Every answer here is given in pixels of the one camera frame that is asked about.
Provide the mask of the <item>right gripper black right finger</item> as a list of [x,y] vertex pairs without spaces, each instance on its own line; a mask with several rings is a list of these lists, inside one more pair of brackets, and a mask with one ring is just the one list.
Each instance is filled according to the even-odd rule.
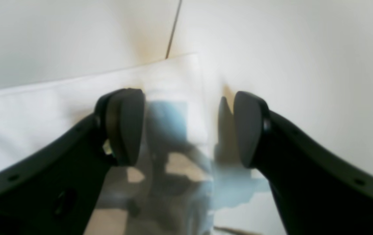
[[269,182],[288,235],[373,235],[373,176],[340,159],[249,92],[233,116],[242,164]]

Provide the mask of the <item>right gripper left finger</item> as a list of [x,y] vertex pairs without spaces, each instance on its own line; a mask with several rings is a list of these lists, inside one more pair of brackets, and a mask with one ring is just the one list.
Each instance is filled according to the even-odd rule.
[[0,171],[0,235],[82,235],[105,177],[134,166],[143,131],[145,94],[120,89],[64,135]]

